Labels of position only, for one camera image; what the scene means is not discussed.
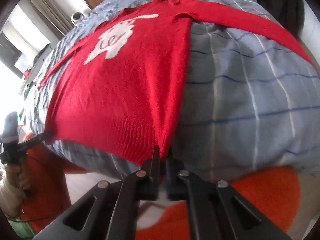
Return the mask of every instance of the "red sweater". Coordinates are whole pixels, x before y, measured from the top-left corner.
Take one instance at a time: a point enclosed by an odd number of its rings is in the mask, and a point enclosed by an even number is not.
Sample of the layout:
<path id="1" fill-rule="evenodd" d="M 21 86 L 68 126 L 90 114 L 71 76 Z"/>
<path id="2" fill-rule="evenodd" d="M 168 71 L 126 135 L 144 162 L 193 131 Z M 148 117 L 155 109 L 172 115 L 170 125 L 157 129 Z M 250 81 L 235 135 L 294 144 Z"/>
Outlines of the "red sweater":
<path id="1" fill-rule="evenodd" d="M 137 164 L 151 157 L 154 145 L 165 157 L 178 122 L 193 19 L 266 36 L 310 61 L 295 38 L 268 19 L 212 2 L 154 0 L 99 25 L 46 74 L 41 86 L 71 58 L 45 130 Z"/>

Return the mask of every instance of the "metal rivet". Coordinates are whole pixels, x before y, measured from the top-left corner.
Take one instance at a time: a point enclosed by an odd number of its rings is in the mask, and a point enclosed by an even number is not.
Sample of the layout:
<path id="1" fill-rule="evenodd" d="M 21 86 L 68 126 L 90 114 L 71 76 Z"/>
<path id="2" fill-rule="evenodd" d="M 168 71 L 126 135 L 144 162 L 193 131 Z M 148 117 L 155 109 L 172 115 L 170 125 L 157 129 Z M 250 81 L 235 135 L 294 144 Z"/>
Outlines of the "metal rivet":
<path id="1" fill-rule="evenodd" d="M 137 171 L 136 174 L 138 177 L 145 177 L 147 175 L 146 171 L 143 170 Z"/>
<path id="2" fill-rule="evenodd" d="M 218 187 L 228 187 L 228 185 L 228 182 L 226 182 L 225 180 L 218 181 Z"/>
<path id="3" fill-rule="evenodd" d="M 108 185 L 109 185 L 109 182 L 106 181 L 106 180 L 102 180 L 102 181 L 100 181 L 100 182 L 98 183 L 98 187 L 99 187 L 99 188 L 106 188 L 106 187 L 108 187 Z"/>
<path id="4" fill-rule="evenodd" d="M 181 176 L 181 177 L 188 177 L 189 174 L 190 174 L 190 172 L 186 171 L 186 170 L 179 171 L 179 176 Z"/>

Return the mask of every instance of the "curtain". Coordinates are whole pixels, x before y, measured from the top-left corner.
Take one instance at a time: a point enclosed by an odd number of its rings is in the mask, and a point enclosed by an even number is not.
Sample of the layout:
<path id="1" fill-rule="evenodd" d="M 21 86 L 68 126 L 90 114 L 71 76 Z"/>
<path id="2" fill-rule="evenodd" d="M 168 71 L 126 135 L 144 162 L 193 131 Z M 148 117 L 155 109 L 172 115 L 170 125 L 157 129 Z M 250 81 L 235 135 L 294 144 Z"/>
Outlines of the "curtain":
<path id="1" fill-rule="evenodd" d="M 10 22 L 5 23 L 2 31 L 7 39 L 28 58 L 34 59 L 38 54 L 39 51 L 27 42 Z"/>
<path id="2" fill-rule="evenodd" d="M 67 34 L 74 25 L 54 0 L 30 0 L 30 2 L 46 17 L 62 34 Z"/>

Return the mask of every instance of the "wrinkled fabric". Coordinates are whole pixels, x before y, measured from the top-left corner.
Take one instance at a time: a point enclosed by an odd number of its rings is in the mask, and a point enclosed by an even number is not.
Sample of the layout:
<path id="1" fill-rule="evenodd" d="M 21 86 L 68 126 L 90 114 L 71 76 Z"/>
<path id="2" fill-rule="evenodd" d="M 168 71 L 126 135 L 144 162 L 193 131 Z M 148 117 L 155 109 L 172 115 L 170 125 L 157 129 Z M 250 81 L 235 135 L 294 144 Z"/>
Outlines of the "wrinkled fabric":
<path id="1" fill-rule="evenodd" d="M 38 80 L 101 22 L 149 1 L 102 2 L 57 44 Z M 205 1 L 275 21 L 250 0 Z M 190 38 L 187 84 L 172 144 L 186 168 L 209 180 L 237 178 L 265 166 L 292 165 L 317 172 L 320 94 L 313 66 L 275 41 L 239 29 L 193 22 Z M 33 133 L 44 129 L 52 92 L 65 66 L 27 107 Z M 79 166 L 119 179 L 139 168 L 74 142 L 55 141 L 48 147 Z"/>

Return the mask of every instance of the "sweater sleeve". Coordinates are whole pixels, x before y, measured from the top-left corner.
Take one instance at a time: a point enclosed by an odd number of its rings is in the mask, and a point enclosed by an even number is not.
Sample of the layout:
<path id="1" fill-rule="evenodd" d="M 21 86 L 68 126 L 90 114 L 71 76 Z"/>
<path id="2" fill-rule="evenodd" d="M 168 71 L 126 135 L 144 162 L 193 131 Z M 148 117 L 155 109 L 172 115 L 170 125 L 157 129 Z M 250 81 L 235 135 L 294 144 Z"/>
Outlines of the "sweater sleeve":
<path id="1" fill-rule="evenodd" d="M 22 200 L 20 190 L 9 183 L 4 172 L 0 182 L 0 207 L 2 211 L 9 217 L 18 217 L 21 213 Z"/>

